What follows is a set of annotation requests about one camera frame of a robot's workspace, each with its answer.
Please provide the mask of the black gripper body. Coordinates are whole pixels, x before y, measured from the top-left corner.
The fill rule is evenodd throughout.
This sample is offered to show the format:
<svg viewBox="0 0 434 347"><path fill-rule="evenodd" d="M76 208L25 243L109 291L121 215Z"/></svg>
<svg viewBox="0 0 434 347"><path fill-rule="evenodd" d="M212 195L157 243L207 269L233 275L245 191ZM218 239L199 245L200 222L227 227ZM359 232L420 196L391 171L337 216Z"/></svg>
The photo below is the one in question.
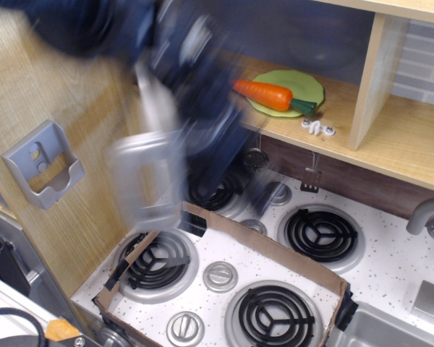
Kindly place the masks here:
<svg viewBox="0 0 434 347"><path fill-rule="evenodd" d="M245 114L236 104L228 104L213 119L188 121L184 144L188 170L191 162L204 158L229 166L251 136L243 125Z"/></svg>

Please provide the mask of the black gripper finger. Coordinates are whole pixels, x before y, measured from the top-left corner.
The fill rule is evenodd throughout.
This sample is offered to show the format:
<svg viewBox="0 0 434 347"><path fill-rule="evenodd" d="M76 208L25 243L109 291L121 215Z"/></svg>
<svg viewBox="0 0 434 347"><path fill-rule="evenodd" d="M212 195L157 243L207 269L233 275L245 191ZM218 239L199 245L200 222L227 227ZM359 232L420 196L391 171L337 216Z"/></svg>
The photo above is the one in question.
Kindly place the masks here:
<svg viewBox="0 0 434 347"><path fill-rule="evenodd" d="M190 196L197 202L207 202L224 180L228 166L204 158L191 162L188 176Z"/></svg>
<svg viewBox="0 0 434 347"><path fill-rule="evenodd" d="M253 179L247 185L248 205L257 217L261 217L269 205L279 196L281 190L281 182L267 179Z"/></svg>

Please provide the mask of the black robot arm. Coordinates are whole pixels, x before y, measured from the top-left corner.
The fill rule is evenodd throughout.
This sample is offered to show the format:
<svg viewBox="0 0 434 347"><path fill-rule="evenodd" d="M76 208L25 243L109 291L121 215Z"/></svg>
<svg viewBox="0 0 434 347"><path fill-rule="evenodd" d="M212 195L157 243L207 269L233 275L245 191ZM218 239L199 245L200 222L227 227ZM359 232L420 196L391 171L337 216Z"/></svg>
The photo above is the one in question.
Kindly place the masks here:
<svg viewBox="0 0 434 347"><path fill-rule="evenodd" d="M163 87L175 99L181 132L169 142L191 168L185 197L208 210L242 192L226 172L247 139L237 87L217 49L217 31L183 1L0 1L23 13L35 33L71 56L108 56L136 64L145 102L164 106Z"/></svg>

